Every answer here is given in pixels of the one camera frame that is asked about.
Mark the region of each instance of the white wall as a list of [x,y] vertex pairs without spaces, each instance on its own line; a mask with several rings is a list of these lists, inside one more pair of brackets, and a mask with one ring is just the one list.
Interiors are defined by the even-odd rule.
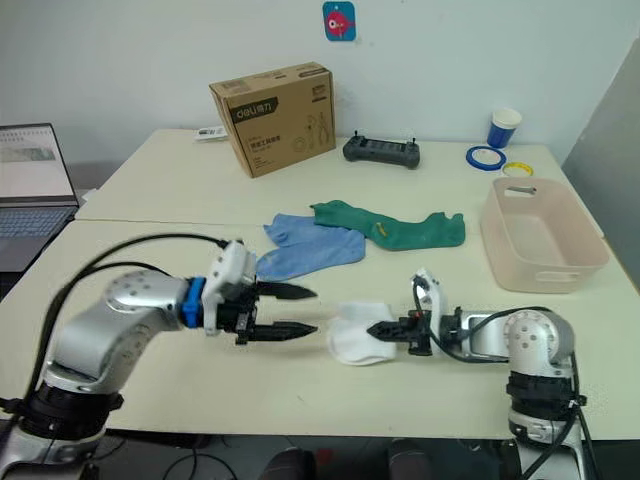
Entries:
[[156,128],[217,123],[210,82],[316,60],[341,134],[480,141],[508,105],[563,160],[640,23],[638,0],[355,4],[331,44],[316,0],[0,0],[2,120],[52,121],[86,185]]
[[563,168],[640,287],[640,40]]

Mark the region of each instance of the sticker on wall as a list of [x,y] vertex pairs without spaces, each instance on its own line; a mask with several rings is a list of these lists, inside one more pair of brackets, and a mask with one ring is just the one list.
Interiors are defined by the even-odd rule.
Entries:
[[351,2],[324,2],[324,33],[330,42],[356,39],[356,9]]

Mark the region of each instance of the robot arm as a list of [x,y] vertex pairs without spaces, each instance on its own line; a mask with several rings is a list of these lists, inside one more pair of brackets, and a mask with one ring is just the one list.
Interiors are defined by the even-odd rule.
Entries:
[[21,419],[0,450],[0,479],[17,464],[82,465],[104,434],[109,413],[122,406],[119,391],[160,332],[224,330],[237,334],[242,345],[316,331],[297,322],[256,325],[260,295],[297,300],[315,293],[257,282],[255,256],[239,242],[227,245],[207,278],[141,270],[112,281],[100,301],[61,330],[35,394],[13,402],[9,413]]
[[[576,421],[585,400],[573,381],[571,325],[542,307],[497,313],[458,307],[446,315],[440,284],[428,271],[420,270],[412,283],[416,310],[399,322],[379,322],[369,333],[382,341],[408,342],[414,355],[446,353],[468,363],[508,362],[508,419],[515,439],[502,448],[502,479],[517,480],[535,471],[535,478],[585,480],[582,429]],[[430,311],[423,312],[422,303],[430,305]],[[556,443],[558,449],[546,458]]]

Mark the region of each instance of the yellow tape roll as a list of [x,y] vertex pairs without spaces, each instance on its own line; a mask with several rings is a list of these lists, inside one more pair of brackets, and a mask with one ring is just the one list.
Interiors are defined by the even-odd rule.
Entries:
[[507,177],[532,177],[533,168],[526,163],[509,162],[502,167],[502,173]]

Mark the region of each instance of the black cable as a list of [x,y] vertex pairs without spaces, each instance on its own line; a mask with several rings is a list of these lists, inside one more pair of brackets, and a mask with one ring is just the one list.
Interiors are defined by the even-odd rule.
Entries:
[[105,458],[110,457],[111,455],[113,455],[114,453],[118,452],[122,447],[124,447],[124,444],[127,443],[127,439],[123,438],[120,443],[118,443],[118,445],[116,445],[115,447],[113,447],[111,450],[109,450],[107,453],[104,453],[102,455],[98,455],[97,457],[93,457],[91,460],[93,462],[97,462],[99,460],[104,460]]
[[189,474],[189,480],[193,480],[198,471],[198,451],[194,448],[191,449],[193,453],[193,465],[191,465],[191,473]]
[[298,447],[296,446],[296,444],[295,444],[295,443],[293,443],[293,442],[291,441],[291,439],[290,439],[287,435],[283,435],[283,437],[285,438],[285,440],[286,440],[287,442],[289,442],[289,445],[291,445],[293,448],[298,448]]
[[511,315],[512,313],[516,313],[516,312],[518,312],[520,310],[537,310],[539,312],[550,312],[551,311],[547,307],[536,307],[536,306],[533,306],[533,307],[510,308],[508,310],[502,310],[501,312],[492,313],[488,317],[484,318],[480,323],[478,323],[473,328],[470,328],[466,332],[462,332],[460,334],[460,336],[458,337],[458,340],[461,340],[461,341],[462,340],[466,340],[467,338],[471,337],[474,333],[477,333],[479,330],[481,330],[482,328],[486,327],[489,323],[493,322],[496,318],[504,317],[505,315]]
[[[208,458],[210,460],[215,460],[216,462],[220,463],[222,466],[224,466],[224,468],[226,468],[229,471],[229,473],[231,474],[231,480],[237,480],[238,479],[236,473],[229,466],[229,464],[227,462],[225,462],[224,460],[222,460],[220,457],[216,457],[215,455],[209,455],[208,453],[198,453],[198,452],[195,452],[195,457]],[[176,461],[174,461],[165,470],[164,475],[162,476],[162,480],[167,480],[167,478],[169,478],[169,474],[173,471],[173,469],[176,466],[178,466],[180,463],[182,463],[182,462],[184,462],[186,460],[189,460],[190,458],[194,458],[194,454],[193,453],[190,453],[189,455],[185,455],[184,457],[181,457],[181,458],[177,459]]]
[[358,452],[353,457],[353,461],[351,462],[352,467],[355,467],[358,464],[358,459],[360,458],[360,455],[364,453],[364,451],[369,447],[370,443],[371,443],[371,437],[367,438],[367,440],[362,444]]
[[91,267],[86,271],[85,274],[80,277],[80,280],[88,277],[89,275],[93,275],[96,272],[101,270],[106,270],[108,268],[116,268],[116,267],[140,267],[146,268],[147,270],[152,270],[154,272],[162,273],[163,275],[170,276],[167,272],[162,270],[161,268],[156,267],[155,265],[151,265],[149,263],[144,262],[112,262],[112,263],[103,263],[102,265],[98,265],[97,267]]
[[591,460],[591,467],[593,468],[593,474],[596,477],[596,480],[602,480],[604,478],[602,476],[602,471],[598,466],[598,462],[596,461],[596,452],[593,448],[593,441],[591,440],[591,432],[589,432],[589,426],[587,425],[587,419],[584,417],[584,413],[582,412],[582,408],[578,407],[578,419],[580,420],[580,426],[582,427],[582,431],[584,432],[585,443],[587,444],[587,454],[589,455],[589,459]]
[[540,454],[540,456],[536,459],[535,462],[529,465],[529,468],[525,470],[525,472],[520,476],[518,480],[529,480],[531,476],[534,473],[536,473],[536,471],[542,466],[542,464],[546,462],[551,457],[551,455],[555,453],[555,451],[560,447],[560,445],[562,445],[562,442],[565,441],[565,439],[569,435],[569,432],[571,431],[571,428],[573,427],[573,424],[576,420],[577,411],[578,411],[577,407],[573,407],[571,409],[570,416],[566,420],[566,423],[562,428],[560,435],[558,435],[553,440],[553,442],[549,444],[549,446],[545,449],[544,452],[542,452],[542,454]]
[[[422,306],[420,305],[420,298],[418,298],[418,287],[420,285],[418,284],[417,280],[418,280],[417,278],[414,278],[414,282],[413,282],[413,302],[415,303],[416,311],[420,315],[420,318],[424,318],[424,311],[422,310]],[[508,361],[509,361],[507,359],[504,359],[504,360],[498,360],[498,359],[490,360],[490,359],[484,359],[484,358],[460,357],[460,356],[456,355],[455,353],[453,353],[448,348],[446,348],[440,342],[440,339],[438,337],[436,337],[435,333],[433,333],[433,330],[431,330],[431,325],[427,325],[427,333],[429,334],[429,338],[431,338],[433,343],[435,343],[440,350],[442,350],[448,356],[450,356],[451,358],[453,358],[454,360],[457,360],[459,362],[463,362],[463,363],[508,363]]]
[[119,252],[120,250],[128,248],[128,247],[130,247],[132,245],[136,245],[138,243],[143,243],[143,242],[148,242],[149,240],[163,240],[163,239],[166,239],[166,238],[191,238],[191,239],[195,239],[195,240],[204,240],[204,241],[207,241],[207,242],[214,243],[215,245],[217,245],[218,247],[220,247],[222,249],[225,249],[227,247],[227,245],[229,245],[229,242],[226,241],[226,240],[219,240],[217,238],[209,237],[207,235],[200,235],[198,233],[158,233],[158,234],[155,234],[155,235],[144,235],[142,237],[132,238],[131,240],[127,240],[126,242],[122,242],[122,243],[119,243],[117,245],[114,245],[110,249],[102,252],[100,255],[98,255],[93,260],[91,260],[85,266],[85,268],[91,267],[91,266],[95,265],[96,263],[104,260],[105,258],[113,255],[114,253]]
[[578,420],[580,421],[580,426],[582,427],[582,431],[584,432],[585,443],[587,444],[587,456],[589,457],[589,461],[591,462],[591,467],[593,468],[593,474],[596,480],[602,480],[604,478],[602,476],[602,471],[598,466],[598,462],[596,460],[596,452],[593,448],[593,440],[591,439],[591,432],[589,431],[589,425],[587,425],[587,419],[584,416],[584,412],[582,411],[581,398],[580,398],[580,373],[578,371],[578,361],[576,360],[575,352],[571,353],[571,366],[573,367],[573,391],[575,392],[575,401],[578,405]]
[[220,441],[222,442],[222,444],[225,446],[225,448],[232,448],[231,445],[229,445],[227,443],[227,441],[224,438],[224,435],[220,435]]
[[51,447],[53,447],[53,442],[56,441],[56,437],[53,437],[51,439],[51,441],[49,442],[49,446],[47,447],[47,451],[44,453],[44,456],[42,457],[42,460],[40,460],[40,465],[44,465],[44,462],[47,460],[47,457],[49,456],[49,453],[51,452]]

